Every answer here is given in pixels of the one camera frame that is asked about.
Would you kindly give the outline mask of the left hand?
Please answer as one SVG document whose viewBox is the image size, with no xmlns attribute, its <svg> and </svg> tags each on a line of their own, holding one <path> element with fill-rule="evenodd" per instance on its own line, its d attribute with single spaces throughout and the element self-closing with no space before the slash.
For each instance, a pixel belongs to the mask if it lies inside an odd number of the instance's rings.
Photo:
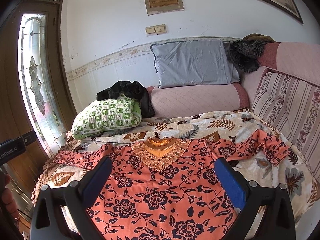
<svg viewBox="0 0 320 240">
<path fill-rule="evenodd" d="M 12 229 L 19 231 L 20 215 L 16 201 L 7 185 L 11 177 L 1 171 L 1 213 L 6 224 Z"/>
</svg>

